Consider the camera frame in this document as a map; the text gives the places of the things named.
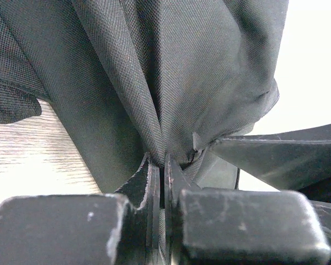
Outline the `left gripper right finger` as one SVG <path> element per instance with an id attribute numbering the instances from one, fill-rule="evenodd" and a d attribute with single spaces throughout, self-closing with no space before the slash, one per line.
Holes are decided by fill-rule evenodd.
<path id="1" fill-rule="evenodd" d="M 331 246 L 301 193 L 200 188 L 166 156 L 169 264 L 327 264 Z"/>

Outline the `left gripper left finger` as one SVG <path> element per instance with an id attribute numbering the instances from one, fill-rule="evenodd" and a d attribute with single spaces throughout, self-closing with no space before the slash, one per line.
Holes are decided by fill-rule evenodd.
<path id="1" fill-rule="evenodd" d="M 160 264 L 159 168 L 104 195 L 12 197 L 0 204 L 0 264 Z"/>

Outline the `black student backpack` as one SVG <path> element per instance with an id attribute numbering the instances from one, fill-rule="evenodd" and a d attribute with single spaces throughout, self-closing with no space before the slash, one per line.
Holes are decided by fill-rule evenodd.
<path id="1" fill-rule="evenodd" d="M 100 190 L 148 152 L 194 177 L 276 104 L 288 1 L 0 1 L 0 124 L 51 104 Z"/>

